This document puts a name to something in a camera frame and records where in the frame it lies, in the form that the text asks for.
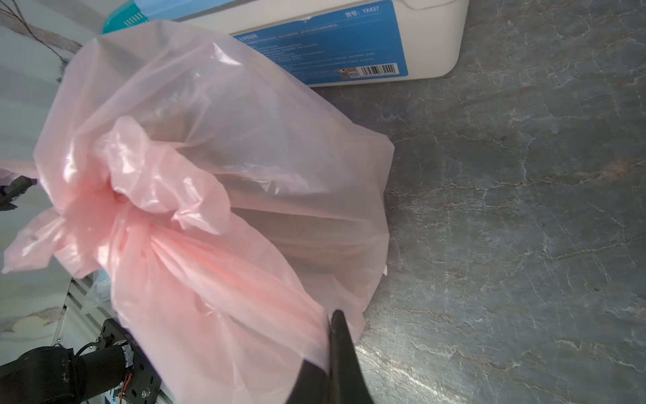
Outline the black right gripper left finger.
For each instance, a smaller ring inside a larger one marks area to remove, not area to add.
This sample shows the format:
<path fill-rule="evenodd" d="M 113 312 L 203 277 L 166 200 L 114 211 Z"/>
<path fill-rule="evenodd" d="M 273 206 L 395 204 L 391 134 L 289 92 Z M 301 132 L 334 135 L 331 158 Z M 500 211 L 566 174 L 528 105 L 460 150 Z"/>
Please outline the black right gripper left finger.
<path fill-rule="evenodd" d="M 325 404 L 329 400 L 326 372 L 304 360 L 286 404 Z"/>

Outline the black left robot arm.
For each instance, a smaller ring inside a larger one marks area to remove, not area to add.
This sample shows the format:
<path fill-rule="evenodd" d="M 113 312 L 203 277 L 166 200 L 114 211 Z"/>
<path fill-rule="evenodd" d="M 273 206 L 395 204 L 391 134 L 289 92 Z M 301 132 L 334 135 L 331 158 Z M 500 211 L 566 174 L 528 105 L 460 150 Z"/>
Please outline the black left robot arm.
<path fill-rule="evenodd" d="M 125 392 L 142 357 L 131 338 L 101 336 L 79 350 L 34 348 L 1 367 L 2 403 L 88 403 L 116 387 Z"/>

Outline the pink plastic bag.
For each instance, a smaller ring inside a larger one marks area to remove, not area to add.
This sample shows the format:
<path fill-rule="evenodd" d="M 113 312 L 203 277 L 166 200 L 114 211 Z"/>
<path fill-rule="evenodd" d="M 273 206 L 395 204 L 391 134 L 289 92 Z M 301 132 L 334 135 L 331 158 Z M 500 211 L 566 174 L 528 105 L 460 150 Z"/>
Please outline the pink plastic bag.
<path fill-rule="evenodd" d="M 394 145 L 239 40 L 158 21 L 67 65 L 36 143 L 51 207 L 4 253 L 105 271 L 178 403 L 284 403 L 387 269 Z"/>

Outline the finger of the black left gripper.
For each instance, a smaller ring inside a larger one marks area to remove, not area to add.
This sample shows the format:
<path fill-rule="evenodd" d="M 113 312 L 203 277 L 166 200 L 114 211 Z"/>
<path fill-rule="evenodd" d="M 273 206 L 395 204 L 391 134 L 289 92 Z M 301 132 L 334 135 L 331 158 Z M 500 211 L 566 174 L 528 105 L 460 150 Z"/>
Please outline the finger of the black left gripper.
<path fill-rule="evenodd" d="M 28 178 L 19 176 L 12 180 L 8 185 L 1 186 L 1 211 L 15 210 L 15 200 L 21 195 L 25 194 L 27 190 L 37 185 L 38 180 L 35 178 Z"/>

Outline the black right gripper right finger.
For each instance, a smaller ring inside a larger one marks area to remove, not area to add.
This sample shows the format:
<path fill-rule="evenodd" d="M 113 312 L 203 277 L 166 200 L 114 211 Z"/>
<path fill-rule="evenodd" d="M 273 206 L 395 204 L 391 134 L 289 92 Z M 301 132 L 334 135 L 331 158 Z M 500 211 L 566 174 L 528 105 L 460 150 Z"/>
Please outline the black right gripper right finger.
<path fill-rule="evenodd" d="M 329 397 L 336 404 L 374 404 L 363 378 L 358 356 L 341 310 L 331 317 Z"/>

